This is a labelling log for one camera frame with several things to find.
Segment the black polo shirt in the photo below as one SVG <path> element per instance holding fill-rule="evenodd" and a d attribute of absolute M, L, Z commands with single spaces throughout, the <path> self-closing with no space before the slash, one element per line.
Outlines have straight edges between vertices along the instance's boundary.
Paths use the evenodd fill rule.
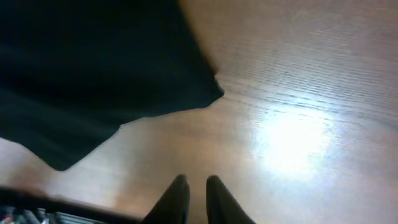
<path fill-rule="evenodd" d="M 56 170 L 223 93 L 177 1 L 1 0 L 1 137 Z"/>

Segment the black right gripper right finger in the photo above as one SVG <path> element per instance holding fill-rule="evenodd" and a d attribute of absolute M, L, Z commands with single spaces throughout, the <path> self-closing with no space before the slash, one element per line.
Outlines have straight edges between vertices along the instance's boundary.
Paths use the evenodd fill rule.
<path fill-rule="evenodd" d="M 217 175 L 206 180 L 206 213 L 209 224 L 255 224 Z"/>

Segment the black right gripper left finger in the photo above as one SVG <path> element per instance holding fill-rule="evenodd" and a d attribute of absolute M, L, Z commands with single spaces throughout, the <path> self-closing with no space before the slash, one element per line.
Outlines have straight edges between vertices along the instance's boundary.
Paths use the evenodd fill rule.
<path fill-rule="evenodd" d="M 142 224 L 186 224 L 190 187 L 185 175 L 178 175 L 141 221 Z"/>

